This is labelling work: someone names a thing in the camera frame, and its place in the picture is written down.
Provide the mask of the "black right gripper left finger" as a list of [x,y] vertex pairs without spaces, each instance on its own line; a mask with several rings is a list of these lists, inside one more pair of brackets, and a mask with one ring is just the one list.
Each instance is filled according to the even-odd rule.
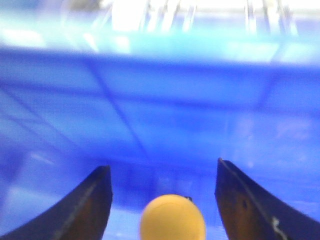
[[113,200],[111,168],[99,166],[55,205],[2,240],[101,240]]

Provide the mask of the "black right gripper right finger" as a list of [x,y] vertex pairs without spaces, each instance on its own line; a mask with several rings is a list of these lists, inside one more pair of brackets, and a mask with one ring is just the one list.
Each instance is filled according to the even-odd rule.
[[215,199],[230,240],[318,240],[320,223],[257,184],[231,161],[217,160]]

